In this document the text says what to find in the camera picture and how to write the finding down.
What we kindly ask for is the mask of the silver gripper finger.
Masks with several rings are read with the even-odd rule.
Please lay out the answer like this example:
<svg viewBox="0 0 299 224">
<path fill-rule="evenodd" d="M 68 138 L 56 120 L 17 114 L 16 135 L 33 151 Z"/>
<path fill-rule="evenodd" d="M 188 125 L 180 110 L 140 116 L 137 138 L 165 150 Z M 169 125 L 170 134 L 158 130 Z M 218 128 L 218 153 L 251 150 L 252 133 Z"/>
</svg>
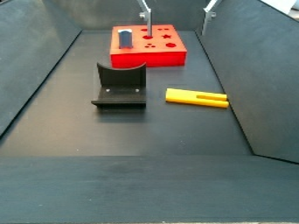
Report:
<svg viewBox="0 0 299 224">
<path fill-rule="evenodd" d="M 136 0 L 137 4 L 141 8 L 141 12 L 138 13 L 138 17 L 146 22 L 146 36 L 152 36 L 152 10 L 148 7 L 145 0 Z"/>
<path fill-rule="evenodd" d="M 213 11 L 220 4 L 220 0 L 209 0 L 208 5 L 202 8 L 204 11 L 204 19 L 202 19 L 202 25 L 201 25 L 201 31 L 200 34 L 204 35 L 208 27 L 208 22 L 212 18 L 216 17 L 216 12 Z"/>
</svg>

